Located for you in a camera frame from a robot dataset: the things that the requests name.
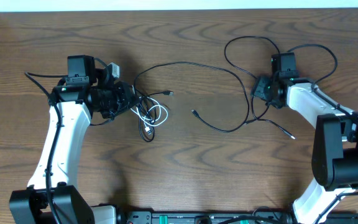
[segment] black cable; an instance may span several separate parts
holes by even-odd
[[[140,72],[134,79],[134,88],[136,89],[136,80],[138,79],[138,77],[142,74],[144,74],[145,72],[148,72],[150,71],[151,69],[153,68],[157,68],[157,67],[162,67],[162,66],[167,66],[167,65],[176,65],[176,64],[187,64],[187,65],[196,65],[196,66],[199,66],[199,67],[205,67],[205,68],[211,68],[211,69],[215,69],[215,70],[220,70],[220,71],[224,71],[224,72],[227,72],[227,73],[230,73],[231,75],[235,76],[237,78],[237,80],[240,82],[240,85],[242,87],[242,90],[244,92],[244,96],[246,97],[246,102],[247,102],[247,114],[246,114],[246,118],[244,119],[244,121],[238,125],[236,128],[234,129],[230,129],[230,130],[223,130],[223,129],[219,129],[219,128],[216,128],[212,125],[210,125],[209,123],[207,123],[206,121],[204,121],[200,116],[199,114],[197,113],[197,111],[195,110],[192,110],[193,114],[201,121],[203,122],[205,125],[207,125],[208,127],[214,129],[214,130],[217,130],[217,131],[220,131],[220,132],[224,132],[224,133],[230,133],[230,132],[233,132],[239,128],[241,128],[242,125],[244,125],[246,122],[247,122],[247,119],[248,119],[248,115],[249,115],[249,101],[248,101],[248,97],[247,97],[247,92],[246,92],[246,88],[244,87],[244,84],[242,83],[241,79],[232,71],[229,71],[225,68],[219,68],[219,67],[214,67],[214,66],[209,66],[209,65],[203,65],[203,64],[199,64],[199,63],[193,63],[193,62],[171,62],[171,63],[165,63],[165,64],[160,64],[160,65],[154,65],[153,67],[151,68],[148,68],[146,70],[144,70],[143,72]]]
[[[283,224],[280,221],[272,220],[269,218],[255,217],[255,216],[248,216],[248,215],[241,215],[237,218],[231,218],[229,220],[220,222],[218,224],[230,224],[230,223],[235,223],[235,222],[239,222],[239,221],[243,221],[243,220],[255,220],[255,221],[262,221],[262,222],[272,223],[272,224]]]
[[[268,122],[270,124],[273,124],[274,126],[276,126],[278,129],[280,129],[284,134],[286,134],[287,136],[290,136],[292,139],[296,139],[296,137],[294,137],[294,135],[292,135],[289,131],[287,131],[285,128],[281,127],[279,124],[277,124],[276,122],[270,120],[270,119],[262,119],[261,117],[263,115],[265,115],[265,113],[267,112],[267,110],[269,109],[269,106],[270,105],[267,105],[266,107],[266,110],[258,117],[256,117],[255,115],[255,111],[254,111],[254,97],[252,96],[251,98],[251,112],[252,112],[252,115],[254,117],[253,120],[249,120],[247,121],[246,124],[249,124],[249,123],[252,123],[254,121],[265,121],[265,122]]]
[[[234,68],[242,71],[242,72],[245,72],[247,73],[248,75],[254,77],[255,79],[257,78],[255,75],[251,74],[249,71],[243,69],[243,68],[240,68],[238,67],[237,65],[234,65],[227,57],[227,47],[229,46],[229,44],[235,40],[238,40],[238,39],[244,39],[244,38],[256,38],[256,39],[265,39],[267,41],[269,41],[270,43],[273,44],[273,46],[277,49],[277,52],[278,54],[280,53],[280,49],[277,47],[277,45],[272,41],[270,40],[269,38],[267,37],[260,37],[260,36],[242,36],[242,37],[236,37],[232,40],[230,40],[225,46],[224,46],[224,57],[225,59],[227,60],[227,62],[232,65]],[[272,76],[273,76],[273,79],[275,78],[276,74],[278,74],[278,71],[276,73],[274,73]],[[254,119],[250,120],[250,121],[247,121],[245,122],[244,124],[250,124],[250,123],[253,123],[255,121],[265,121],[265,122],[268,122],[268,123],[271,123],[273,124],[274,126],[278,127],[280,130],[282,130],[284,132],[284,134],[290,136],[292,139],[295,139],[295,137],[289,132],[287,131],[285,128],[281,127],[280,125],[278,125],[276,122],[272,121],[272,120],[269,120],[269,119],[261,119],[261,117],[263,115],[265,115],[265,113],[269,110],[269,105],[266,107],[266,110],[259,116],[259,117],[256,117],[255,113],[254,113],[254,97],[252,97],[251,99],[251,110],[252,110],[252,115],[254,117]]]
[[[105,121],[103,121],[102,123],[99,124],[89,124],[90,126],[100,126],[100,125],[104,125],[104,124],[108,124],[112,121],[112,119],[107,119]]]
[[[273,44],[273,46],[277,49],[277,52],[278,52],[278,53],[280,53],[280,49],[278,49],[277,45],[276,45],[272,40],[270,40],[269,38],[267,38],[267,37],[260,37],[260,36],[242,36],[242,37],[236,37],[236,38],[230,40],[230,41],[226,44],[226,46],[224,46],[224,58],[227,60],[227,62],[229,62],[229,64],[230,64],[231,66],[233,66],[234,68],[236,68],[236,69],[238,69],[238,70],[240,70],[240,71],[242,71],[242,72],[245,72],[245,73],[247,73],[248,75],[252,76],[254,79],[256,79],[257,77],[256,77],[255,75],[253,75],[252,73],[248,72],[247,70],[245,70],[245,69],[243,69],[243,68],[238,67],[237,65],[234,65],[234,64],[228,59],[228,57],[227,57],[226,51],[227,51],[227,47],[229,46],[229,44],[230,44],[231,42],[235,41],[235,40],[244,39],[244,38],[265,39],[265,40],[268,40],[270,43]]]
[[[158,95],[158,94],[164,94],[164,95],[172,95],[173,92],[172,91],[169,91],[169,90],[166,90],[166,91],[160,91],[160,92],[156,92],[156,93],[151,93],[151,94],[144,94],[142,93],[140,90],[138,89],[135,89],[136,92],[139,92],[142,96],[140,97],[140,100],[139,100],[139,104],[137,105],[138,109],[144,114],[146,115],[146,118],[147,119],[152,119],[150,120],[150,124],[154,124],[155,123],[155,120],[157,119],[157,110],[154,108],[154,115],[150,114],[149,113],[149,107],[147,105],[147,102],[145,102],[145,108],[142,106],[143,102],[144,102],[144,99],[146,101],[148,101],[152,106],[154,106],[154,102],[152,100],[149,99],[150,96],[152,95]],[[154,137],[155,137],[155,128],[153,126],[148,126],[150,128],[150,131],[151,131],[151,135],[152,137],[151,138],[148,138],[145,133],[144,133],[144,128],[142,128],[142,120],[139,118],[139,134],[140,134],[140,137],[145,141],[145,142],[151,142],[154,140]]]
[[[262,209],[262,208],[266,208],[266,209],[270,210],[270,212],[273,213],[273,215],[274,215],[274,217],[276,218],[276,220],[277,220],[277,221],[280,220],[280,219],[278,218],[278,216],[276,215],[276,213],[275,213],[270,207],[268,207],[268,206],[259,206],[258,208],[256,208],[256,209],[254,210],[254,212],[252,212],[252,216],[256,216],[257,211],[260,210],[260,209]]]
[[[43,93],[48,97],[48,99],[52,102],[53,108],[55,108],[56,111],[56,115],[58,118],[58,122],[56,124],[56,133],[55,133],[55,137],[53,137],[53,142],[52,142],[52,146],[49,152],[49,156],[48,156],[48,162],[47,162],[47,168],[45,169],[45,185],[46,185],[46,191],[47,191],[47,200],[50,206],[50,211],[52,212],[53,217],[55,218],[55,221],[57,224],[61,224],[62,222],[60,221],[60,218],[58,216],[58,213],[56,211],[55,208],[55,204],[53,203],[53,198],[52,198],[52,193],[51,193],[51,178],[50,176],[52,175],[51,172],[51,168],[52,168],[52,161],[53,161],[53,156],[55,154],[55,149],[56,149],[56,144],[57,144],[57,140],[59,138],[59,134],[60,134],[60,128],[62,127],[62,116],[60,114],[59,109],[57,108],[57,104],[54,101],[54,99],[52,97],[50,97],[48,91],[36,80],[34,80],[31,77],[31,73],[27,73],[25,72],[25,75],[27,78],[29,78],[29,80],[31,80],[34,84],[36,84],[42,91]]]
[[[30,73],[30,72],[26,72],[26,74],[33,76],[33,77],[41,77],[41,78],[65,78],[65,77],[67,77],[67,75],[38,75],[38,74]]]
[[[314,83],[311,85],[311,88],[314,89],[314,86],[317,83],[319,83],[321,80],[323,80],[325,78],[328,78],[330,75],[332,75],[335,72],[336,68],[338,67],[338,59],[336,58],[335,54],[329,48],[327,48],[327,47],[325,47],[323,45],[320,45],[320,44],[303,44],[303,45],[299,45],[299,46],[291,48],[290,50],[288,50],[288,52],[291,52],[293,50],[296,50],[296,49],[299,49],[299,48],[302,48],[302,47],[319,47],[319,48],[322,48],[322,49],[328,51],[328,53],[331,54],[331,56],[333,56],[333,59],[334,59],[335,64],[334,64],[333,70],[330,73],[328,73],[327,75],[325,75],[325,76],[317,79],[316,81],[314,81]]]

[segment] white wall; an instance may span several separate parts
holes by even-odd
[[[0,12],[358,7],[358,0],[0,0]]]

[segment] black bracket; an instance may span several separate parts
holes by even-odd
[[[358,113],[352,114],[358,119]],[[343,149],[342,137],[355,142]],[[346,116],[317,116],[311,166],[317,183],[327,191],[341,187],[358,189],[358,127]]]
[[[94,223],[92,209],[74,186],[52,188],[53,202],[62,223]],[[9,208],[16,223],[55,223],[50,212],[43,213],[48,202],[45,189],[15,190]]]
[[[92,85],[98,81],[94,65],[94,58],[92,56],[69,56],[67,57],[67,68],[67,85]]]
[[[293,52],[272,55],[272,76],[260,76],[251,90],[251,96],[259,97],[277,109],[287,105],[287,88],[299,78]]]

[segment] black mount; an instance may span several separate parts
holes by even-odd
[[[94,58],[87,55],[69,56],[67,65],[68,76],[51,93],[56,102],[85,103],[91,115],[100,112],[105,119],[114,119],[138,103],[130,84],[112,75],[112,65],[96,68]]]
[[[352,115],[358,119],[358,113]],[[356,147],[343,149],[342,137]],[[349,186],[358,189],[358,127],[349,118],[334,114],[317,117],[311,167],[317,183],[327,191]]]
[[[287,88],[296,83],[309,82],[299,78],[296,69],[295,54],[293,52],[272,55],[272,76],[260,76],[251,96],[266,101],[266,105],[272,105],[277,109],[287,105]]]
[[[62,223],[94,223],[91,208],[74,186],[59,186],[51,189],[53,202]],[[47,208],[46,190],[15,190],[9,200],[13,219],[16,223],[55,223]]]

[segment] green connector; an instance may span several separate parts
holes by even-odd
[[[168,217],[166,215],[160,215],[160,224],[168,224]]]

